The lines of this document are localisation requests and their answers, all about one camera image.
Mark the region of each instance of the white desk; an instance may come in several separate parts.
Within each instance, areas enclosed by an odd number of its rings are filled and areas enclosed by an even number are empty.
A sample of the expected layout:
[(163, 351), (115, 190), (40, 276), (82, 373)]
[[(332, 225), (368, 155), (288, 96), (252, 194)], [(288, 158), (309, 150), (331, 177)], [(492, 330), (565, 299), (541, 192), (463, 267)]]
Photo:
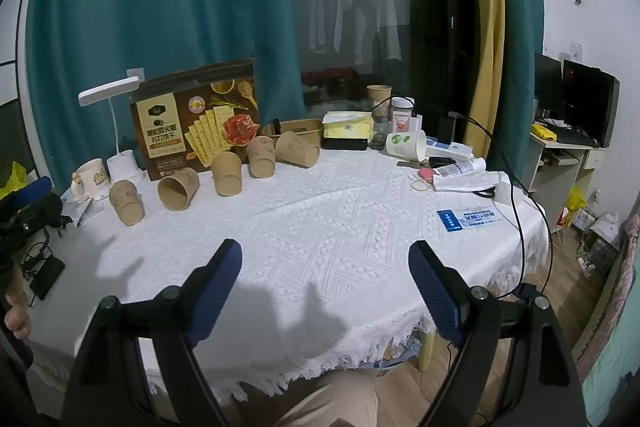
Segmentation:
[[(227, 237), (242, 246), (242, 270), (211, 336), (194, 350), (222, 397), (243, 398), (239, 381), (274, 394), (300, 376), (380, 360), (389, 342), (404, 342), (417, 325), (433, 331), (408, 270), (417, 239), (469, 286), (513, 287), (521, 266), (513, 210), (495, 203), (504, 221), (447, 232), (437, 210), (492, 201), (413, 190), (415, 170), (396, 162), (372, 150), (323, 150), (313, 168), (278, 164), (267, 179), (242, 166), (242, 192), (231, 198), (217, 195), (203, 172), (183, 212), (166, 210), (157, 182), (143, 180), (137, 185), (145, 217), (137, 225), (125, 227), (107, 203), (62, 239), (52, 234), (51, 248), (66, 268), (30, 311), (35, 363), (64, 379), (100, 298), (140, 301), (182, 284)], [(535, 271), (546, 259), (546, 228), (528, 200), (518, 214), (527, 271)], [(162, 387), (147, 348), (143, 358), (150, 381)]]
[[(521, 181), (534, 193), (536, 201), (545, 209), (546, 218), (553, 231), (571, 188), (578, 185), (585, 197), (588, 196), (586, 192), (594, 167), (601, 161), (606, 149), (543, 140), (533, 133), (529, 133), (529, 138), (529, 150)], [(566, 150), (577, 161), (571, 165), (544, 165), (541, 158), (545, 149)], [(587, 155), (591, 155), (593, 160), (585, 162)]]

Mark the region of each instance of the brown cardboard box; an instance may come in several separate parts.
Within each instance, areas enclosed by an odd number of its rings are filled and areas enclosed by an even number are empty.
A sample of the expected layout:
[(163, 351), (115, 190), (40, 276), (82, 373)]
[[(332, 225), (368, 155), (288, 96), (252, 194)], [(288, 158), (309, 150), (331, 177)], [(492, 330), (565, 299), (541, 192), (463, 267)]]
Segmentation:
[(149, 178), (209, 169), (230, 150), (243, 162), (258, 133), (253, 59), (168, 74), (140, 84), (131, 114)]

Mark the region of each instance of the human hand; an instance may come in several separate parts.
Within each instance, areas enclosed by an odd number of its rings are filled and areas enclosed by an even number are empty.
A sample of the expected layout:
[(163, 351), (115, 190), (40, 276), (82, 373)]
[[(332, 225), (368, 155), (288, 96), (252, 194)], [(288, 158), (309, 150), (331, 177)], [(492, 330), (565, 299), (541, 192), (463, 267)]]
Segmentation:
[(31, 333), (31, 319), (27, 313), (27, 295), (22, 289), (22, 273), (14, 266), (14, 276), (4, 295), (12, 308), (4, 316), (4, 325), (14, 332), (15, 338), (26, 339)]

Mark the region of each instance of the white jar lid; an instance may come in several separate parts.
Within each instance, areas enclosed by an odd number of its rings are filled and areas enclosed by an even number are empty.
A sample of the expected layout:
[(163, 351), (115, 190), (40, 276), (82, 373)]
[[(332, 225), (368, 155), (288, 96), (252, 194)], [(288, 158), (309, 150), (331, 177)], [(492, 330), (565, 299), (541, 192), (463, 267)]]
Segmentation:
[(410, 97), (403, 98), (402, 96), (394, 96), (391, 99), (391, 105), (393, 105), (394, 107), (404, 107), (411, 109), (412, 107), (414, 107), (414, 103), (415, 100)]

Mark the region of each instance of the table leg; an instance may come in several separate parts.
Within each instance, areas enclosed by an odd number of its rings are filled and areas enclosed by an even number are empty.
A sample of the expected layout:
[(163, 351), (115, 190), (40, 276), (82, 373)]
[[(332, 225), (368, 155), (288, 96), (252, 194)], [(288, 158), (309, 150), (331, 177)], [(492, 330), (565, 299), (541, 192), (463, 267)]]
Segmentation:
[(433, 341), (435, 337), (435, 332), (420, 333), (422, 346), (420, 346), (420, 353), (418, 353), (418, 368), (420, 368), (422, 373), (429, 368), (431, 363), (431, 353), (433, 352)]

